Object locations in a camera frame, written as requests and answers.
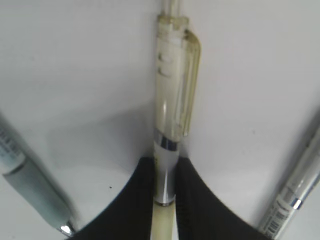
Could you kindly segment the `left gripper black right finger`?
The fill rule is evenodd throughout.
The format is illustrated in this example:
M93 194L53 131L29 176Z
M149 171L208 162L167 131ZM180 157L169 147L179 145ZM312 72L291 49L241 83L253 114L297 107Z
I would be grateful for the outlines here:
M180 240L267 240L207 187L189 158L180 157L175 172L175 207Z

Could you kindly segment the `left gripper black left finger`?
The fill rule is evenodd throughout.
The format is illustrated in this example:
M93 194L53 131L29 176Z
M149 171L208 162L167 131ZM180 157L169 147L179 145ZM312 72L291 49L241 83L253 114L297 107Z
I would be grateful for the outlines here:
M117 197L72 240L149 240L154 204L155 166L140 158Z

